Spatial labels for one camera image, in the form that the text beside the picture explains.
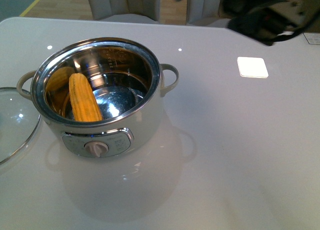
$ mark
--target glossy table surface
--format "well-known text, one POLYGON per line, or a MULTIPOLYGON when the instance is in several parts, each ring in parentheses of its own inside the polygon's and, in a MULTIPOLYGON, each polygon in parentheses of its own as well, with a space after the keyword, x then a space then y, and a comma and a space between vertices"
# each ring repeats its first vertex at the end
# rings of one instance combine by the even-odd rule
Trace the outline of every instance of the glossy table surface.
POLYGON ((71 153, 42 122, 0 168, 1 229, 319 228, 319 45, 303 35, 268 47, 222 28, 9 18, 0 87, 96 37, 136 41, 179 70, 162 122, 140 149, 103 159, 71 153), (264 59, 268 77, 240 76, 238 57, 264 59))

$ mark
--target pot handle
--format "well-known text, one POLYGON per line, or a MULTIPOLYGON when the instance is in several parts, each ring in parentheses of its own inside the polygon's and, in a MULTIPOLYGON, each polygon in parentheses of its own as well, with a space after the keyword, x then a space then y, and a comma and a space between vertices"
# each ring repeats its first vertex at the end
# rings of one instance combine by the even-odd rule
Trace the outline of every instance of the pot handle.
POLYGON ((22 87, 24 86, 25 82, 28 80, 28 79, 31 79, 33 78, 33 76, 35 75, 36 71, 30 71, 28 73, 26 73, 25 75, 23 75, 18 83, 16 84, 16 90, 17 92, 24 98, 32 101, 31 99, 31 94, 30 93, 26 93, 25 91, 23 91, 22 87))
POLYGON ((161 90, 160 90, 160 95, 161 97, 164 97, 168 92, 170 92, 172 89, 174 89, 178 82, 179 82, 179 72, 178 70, 172 66, 171 64, 166 64, 166 63, 163 63, 163 64, 160 64, 161 68, 162 68, 162 71, 163 70, 170 70, 172 71, 174 74, 175 74, 175 81, 174 83, 170 84, 169 86, 162 86, 161 90))

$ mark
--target pot rim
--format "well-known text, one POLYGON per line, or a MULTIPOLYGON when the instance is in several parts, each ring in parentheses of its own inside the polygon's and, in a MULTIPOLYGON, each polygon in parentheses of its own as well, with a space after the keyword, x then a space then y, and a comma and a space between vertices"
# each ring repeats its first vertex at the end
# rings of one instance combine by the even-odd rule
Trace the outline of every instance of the pot rim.
POLYGON ((52 54, 49 58, 47 58, 35 72, 34 77, 31 81, 30 92, 34 106, 37 108, 39 113, 44 118, 56 122, 58 124, 63 124, 68 127, 92 128, 101 127, 103 125, 109 125, 132 116, 151 100, 151 98, 156 94, 156 92, 158 92, 162 82, 163 74, 161 71, 159 61, 153 54, 153 52, 150 51, 147 47, 138 42, 124 38, 98 37, 78 41, 76 43, 68 45, 52 54), (50 75, 55 72, 58 65, 62 63, 67 57, 70 57, 75 53, 79 53, 90 48, 108 46, 119 47, 134 52, 140 58, 144 59, 145 62, 149 65, 151 70, 151 85, 145 97, 137 105, 135 105, 128 111, 116 117, 111 117, 101 121, 80 122, 65 118, 59 115, 58 113, 54 112, 46 101, 46 92, 44 91, 44 89, 50 75))

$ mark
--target stainless steel pot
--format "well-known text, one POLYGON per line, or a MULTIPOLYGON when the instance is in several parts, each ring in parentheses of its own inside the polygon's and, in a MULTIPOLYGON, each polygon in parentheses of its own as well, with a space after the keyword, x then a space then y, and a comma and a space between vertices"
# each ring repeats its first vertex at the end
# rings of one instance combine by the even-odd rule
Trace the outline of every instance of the stainless steel pot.
POLYGON ((175 67, 159 64, 154 54, 137 42, 94 38, 54 53, 37 71, 22 76, 17 90, 32 100, 70 151, 97 158, 129 152, 148 141, 161 122, 163 97, 176 87, 178 79, 175 67), (163 70, 175 74, 174 83, 165 86, 163 70), (73 119, 68 81, 72 73, 87 77, 102 121, 73 119), (30 78, 27 94, 22 87, 30 78))

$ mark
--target white square tile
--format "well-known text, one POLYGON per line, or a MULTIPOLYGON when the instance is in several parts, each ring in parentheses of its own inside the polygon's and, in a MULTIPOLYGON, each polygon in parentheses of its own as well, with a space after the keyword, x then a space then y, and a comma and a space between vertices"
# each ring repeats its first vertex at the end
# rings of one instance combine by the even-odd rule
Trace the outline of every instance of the white square tile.
POLYGON ((241 77, 266 79, 269 76, 262 58, 240 56, 237 63, 241 77))

